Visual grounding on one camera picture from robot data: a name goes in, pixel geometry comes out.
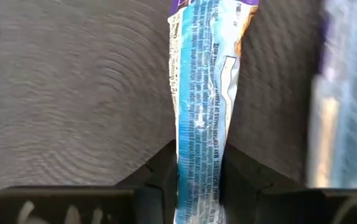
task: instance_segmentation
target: gray carpet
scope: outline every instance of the gray carpet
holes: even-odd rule
[[[0,1],[0,188],[115,184],[174,138],[169,0]],[[228,140],[298,182],[319,1],[261,0]]]

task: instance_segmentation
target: snack wrapper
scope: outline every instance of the snack wrapper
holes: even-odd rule
[[[174,0],[169,75],[177,133],[175,223],[225,223],[221,161],[237,90],[241,39],[258,0]]]
[[[357,189],[357,1],[325,3],[325,50],[313,84],[307,183]]]

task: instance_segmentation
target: crinkled plastic packaging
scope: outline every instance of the crinkled plastic packaging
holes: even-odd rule
[[[175,108],[175,223],[225,223],[221,160],[237,90],[241,38],[258,0],[174,0],[169,75]]]
[[[309,187],[357,189],[357,1],[325,3],[325,50],[313,85]]]

